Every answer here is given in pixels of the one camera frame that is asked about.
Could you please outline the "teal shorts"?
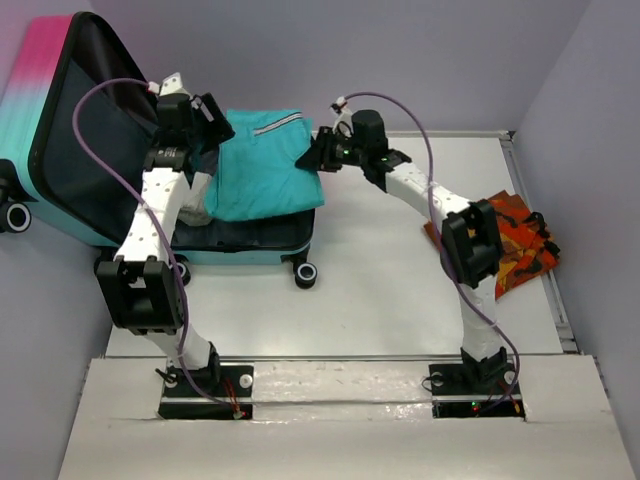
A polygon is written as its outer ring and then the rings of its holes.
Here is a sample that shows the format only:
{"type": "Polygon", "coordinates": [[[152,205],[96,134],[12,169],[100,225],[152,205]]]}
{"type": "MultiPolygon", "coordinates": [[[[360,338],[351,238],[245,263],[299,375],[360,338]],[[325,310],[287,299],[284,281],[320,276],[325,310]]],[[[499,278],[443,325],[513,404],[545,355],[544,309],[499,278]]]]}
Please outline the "teal shorts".
{"type": "Polygon", "coordinates": [[[312,121],[297,109],[229,109],[235,136],[197,172],[212,176],[205,207],[213,220],[243,222],[313,210],[325,204],[321,180],[295,167],[310,147],[312,121]]]}

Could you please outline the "white cloth bundle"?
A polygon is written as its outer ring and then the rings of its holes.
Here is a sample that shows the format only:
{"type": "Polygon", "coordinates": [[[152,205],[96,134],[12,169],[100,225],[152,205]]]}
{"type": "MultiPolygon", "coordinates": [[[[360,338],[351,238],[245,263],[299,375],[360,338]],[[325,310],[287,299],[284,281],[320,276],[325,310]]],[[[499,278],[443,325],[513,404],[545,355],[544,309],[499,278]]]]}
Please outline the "white cloth bundle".
{"type": "Polygon", "coordinates": [[[204,172],[196,172],[190,189],[180,208],[178,219],[189,227],[204,227],[213,218],[205,207],[206,194],[212,181],[212,176],[204,172]]]}

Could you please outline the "orange camouflage shorts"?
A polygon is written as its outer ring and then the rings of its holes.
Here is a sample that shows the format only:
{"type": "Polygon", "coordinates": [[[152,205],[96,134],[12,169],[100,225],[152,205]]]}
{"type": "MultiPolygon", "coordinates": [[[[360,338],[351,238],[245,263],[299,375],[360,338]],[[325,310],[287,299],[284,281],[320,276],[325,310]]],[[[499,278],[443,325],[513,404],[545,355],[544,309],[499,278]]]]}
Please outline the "orange camouflage shorts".
{"type": "Polygon", "coordinates": [[[449,214],[440,233],[431,222],[424,230],[432,242],[441,243],[446,253],[442,264],[452,269],[459,284],[475,290],[490,278],[496,298],[545,274],[560,260],[544,216],[506,191],[449,214]]]}

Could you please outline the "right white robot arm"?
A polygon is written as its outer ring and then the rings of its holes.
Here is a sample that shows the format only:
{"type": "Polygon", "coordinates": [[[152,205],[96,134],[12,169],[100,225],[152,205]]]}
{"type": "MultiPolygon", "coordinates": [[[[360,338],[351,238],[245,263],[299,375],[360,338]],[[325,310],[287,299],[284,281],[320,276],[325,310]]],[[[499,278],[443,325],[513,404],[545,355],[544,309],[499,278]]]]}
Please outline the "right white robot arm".
{"type": "Polygon", "coordinates": [[[430,179],[408,155],[390,148],[377,111],[351,112],[345,100],[332,108],[334,124],[318,130],[297,168],[337,172],[345,165],[356,166],[369,183],[431,222],[443,270],[459,295],[460,379],[470,391],[486,390],[507,368],[506,349],[495,326],[495,287],[503,249],[493,206],[453,193],[430,179]]]}

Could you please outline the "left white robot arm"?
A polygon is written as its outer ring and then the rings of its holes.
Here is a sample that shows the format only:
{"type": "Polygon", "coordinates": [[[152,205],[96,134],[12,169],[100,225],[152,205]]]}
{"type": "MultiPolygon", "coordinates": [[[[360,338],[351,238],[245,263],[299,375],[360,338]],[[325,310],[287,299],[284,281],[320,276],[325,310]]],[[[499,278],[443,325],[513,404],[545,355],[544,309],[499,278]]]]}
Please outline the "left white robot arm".
{"type": "Polygon", "coordinates": [[[97,279],[114,325],[155,344],[185,381],[207,396],[221,383],[215,346],[191,326],[186,267],[171,240],[195,179],[192,158],[231,139],[232,127],[209,93],[162,94],[159,127],[146,153],[136,210],[114,257],[97,267],[97,279]]]}

